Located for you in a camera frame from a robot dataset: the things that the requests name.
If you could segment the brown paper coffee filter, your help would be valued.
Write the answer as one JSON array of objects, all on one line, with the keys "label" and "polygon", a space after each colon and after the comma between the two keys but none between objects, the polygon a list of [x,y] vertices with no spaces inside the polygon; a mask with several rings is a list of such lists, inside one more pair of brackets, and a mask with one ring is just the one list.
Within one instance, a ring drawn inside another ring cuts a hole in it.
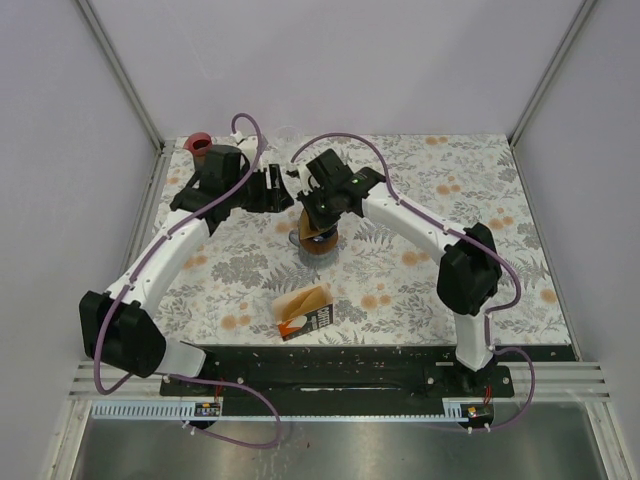
[{"label": "brown paper coffee filter", "polygon": [[300,240],[309,240],[315,237],[321,236],[324,233],[323,229],[318,229],[312,225],[311,219],[306,209],[301,211],[300,219],[298,222],[298,235]]}]

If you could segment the brown wooden ring holder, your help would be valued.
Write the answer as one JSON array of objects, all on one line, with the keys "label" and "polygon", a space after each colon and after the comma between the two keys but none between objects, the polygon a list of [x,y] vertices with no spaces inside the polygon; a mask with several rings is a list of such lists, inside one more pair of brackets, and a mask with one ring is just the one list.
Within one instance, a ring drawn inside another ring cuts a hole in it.
[{"label": "brown wooden ring holder", "polygon": [[326,241],[319,236],[309,240],[300,240],[300,246],[310,255],[320,256],[332,252],[336,248],[338,240],[339,234],[336,233]]}]

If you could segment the clear glass carafe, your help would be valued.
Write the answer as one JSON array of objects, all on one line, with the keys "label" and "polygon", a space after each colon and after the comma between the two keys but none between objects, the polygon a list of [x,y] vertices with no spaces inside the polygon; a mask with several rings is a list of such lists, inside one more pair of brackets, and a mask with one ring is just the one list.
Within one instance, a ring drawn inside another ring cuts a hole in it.
[{"label": "clear glass carafe", "polygon": [[314,269],[328,268],[338,261],[339,239],[337,231],[305,239],[300,238],[298,230],[289,233],[289,241],[297,248],[300,262]]}]

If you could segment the orange coffee filter box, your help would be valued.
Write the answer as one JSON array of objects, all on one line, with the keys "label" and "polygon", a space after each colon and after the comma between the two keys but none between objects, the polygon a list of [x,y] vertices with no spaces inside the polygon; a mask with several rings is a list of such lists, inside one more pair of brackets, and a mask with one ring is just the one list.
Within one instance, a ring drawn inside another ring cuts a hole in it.
[{"label": "orange coffee filter box", "polygon": [[334,298],[328,283],[286,293],[271,306],[278,333],[285,342],[334,324]]}]

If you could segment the blue cone dripper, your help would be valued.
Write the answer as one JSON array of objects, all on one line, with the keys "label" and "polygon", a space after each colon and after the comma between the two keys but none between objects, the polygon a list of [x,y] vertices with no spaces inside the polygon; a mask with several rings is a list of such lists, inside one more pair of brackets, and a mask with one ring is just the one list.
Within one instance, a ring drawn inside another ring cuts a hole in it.
[{"label": "blue cone dripper", "polygon": [[332,236],[334,236],[337,233],[337,226],[334,225],[332,228],[330,228],[329,230],[321,233],[319,235],[320,238],[322,238],[324,241],[326,241],[327,239],[331,238]]}]

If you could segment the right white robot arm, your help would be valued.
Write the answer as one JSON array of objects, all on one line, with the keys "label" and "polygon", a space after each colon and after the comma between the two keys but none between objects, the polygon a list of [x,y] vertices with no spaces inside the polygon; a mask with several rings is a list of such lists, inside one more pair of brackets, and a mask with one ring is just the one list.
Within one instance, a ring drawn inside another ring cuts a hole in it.
[{"label": "right white robot arm", "polygon": [[452,312],[456,332],[457,388],[469,396],[480,394],[491,382],[486,367],[493,356],[486,340],[483,315],[497,293],[501,267],[491,231],[476,224],[463,228],[435,216],[399,195],[389,171],[369,167],[358,171],[328,149],[293,174],[301,184],[297,199],[309,225],[318,232],[337,226],[352,213],[378,223],[424,250],[438,266],[436,292]]}]

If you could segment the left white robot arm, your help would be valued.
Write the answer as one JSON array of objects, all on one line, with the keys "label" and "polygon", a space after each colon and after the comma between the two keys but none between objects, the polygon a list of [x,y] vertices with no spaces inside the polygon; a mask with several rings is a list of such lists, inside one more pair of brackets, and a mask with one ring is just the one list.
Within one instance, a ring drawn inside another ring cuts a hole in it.
[{"label": "left white robot arm", "polygon": [[215,145],[204,164],[174,196],[164,224],[141,256],[105,292],[89,291],[79,304],[85,353],[131,375],[179,375],[192,393],[217,382],[196,346],[167,338],[154,321],[183,265],[235,209],[280,213],[291,207],[278,164],[253,166],[235,146]]}]

